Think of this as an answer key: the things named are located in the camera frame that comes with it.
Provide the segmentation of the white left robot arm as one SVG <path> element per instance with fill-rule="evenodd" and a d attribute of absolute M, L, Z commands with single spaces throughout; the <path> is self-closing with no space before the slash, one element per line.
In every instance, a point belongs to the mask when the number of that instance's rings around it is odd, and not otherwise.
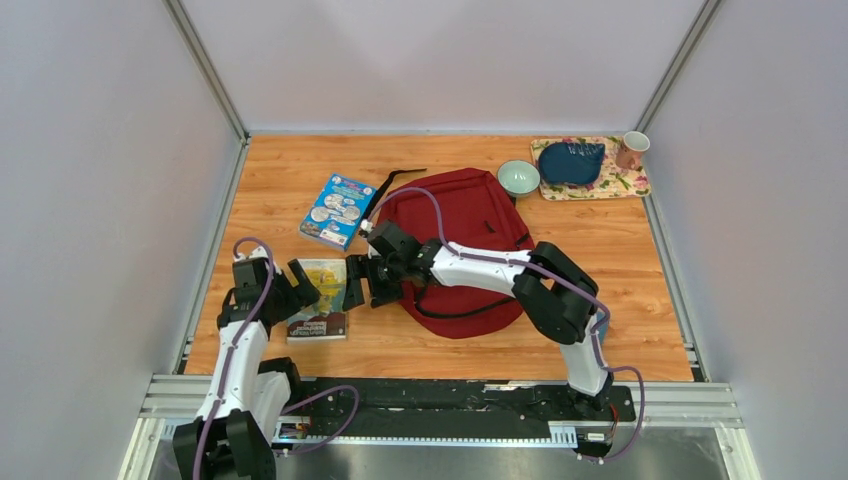
<path fill-rule="evenodd" d="M 298 260 L 288 279 L 256 249 L 232 265 L 233 287 L 217 317 L 220 349 L 204 400 L 194 419 L 172 440 L 184 479 L 273 479 L 272 436 L 279 414 L 304 405 L 305 387 L 288 357 L 263 357 L 274 326 L 313 305 L 319 290 Z"/>

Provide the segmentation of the red student backpack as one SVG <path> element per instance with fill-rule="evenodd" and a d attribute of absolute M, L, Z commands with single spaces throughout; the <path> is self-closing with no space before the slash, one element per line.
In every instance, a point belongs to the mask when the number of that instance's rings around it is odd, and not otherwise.
<path fill-rule="evenodd" d="M 499 331 L 523 312 L 513 288 L 530 259 L 529 229 L 495 176 L 464 168 L 388 193 L 364 220 L 366 255 L 352 256 L 373 308 L 399 303 L 449 339 Z"/>

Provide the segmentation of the blue puzzle box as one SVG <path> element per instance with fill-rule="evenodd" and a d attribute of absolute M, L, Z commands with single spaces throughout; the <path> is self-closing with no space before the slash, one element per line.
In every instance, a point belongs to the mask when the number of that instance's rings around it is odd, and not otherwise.
<path fill-rule="evenodd" d="M 376 188 L 332 174 L 299 225 L 310 240 L 346 251 L 364 219 Z"/>

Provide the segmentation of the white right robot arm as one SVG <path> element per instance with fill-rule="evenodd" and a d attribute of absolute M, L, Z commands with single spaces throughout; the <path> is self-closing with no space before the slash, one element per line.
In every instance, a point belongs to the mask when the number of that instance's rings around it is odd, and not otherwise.
<path fill-rule="evenodd" d="M 422 243 L 391 221 L 363 222 L 360 233 L 369 251 L 345 259 L 343 310 L 395 303 L 405 283 L 507 296 L 540 334 L 558 344 L 574 412 L 593 419 L 609 408 L 614 374 L 603 359 L 600 334 L 610 310 L 598 299 L 596 282 L 558 247 L 541 242 L 532 250 L 495 251 L 442 237 Z"/>

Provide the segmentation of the green yellow book underneath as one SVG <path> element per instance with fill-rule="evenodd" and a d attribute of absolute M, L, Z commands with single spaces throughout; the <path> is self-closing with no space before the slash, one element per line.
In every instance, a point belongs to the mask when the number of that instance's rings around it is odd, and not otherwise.
<path fill-rule="evenodd" d="M 287 341 L 326 341 L 347 338 L 348 314 L 343 311 L 347 268 L 342 259 L 298 260 L 319 293 L 319 299 L 287 320 Z"/>

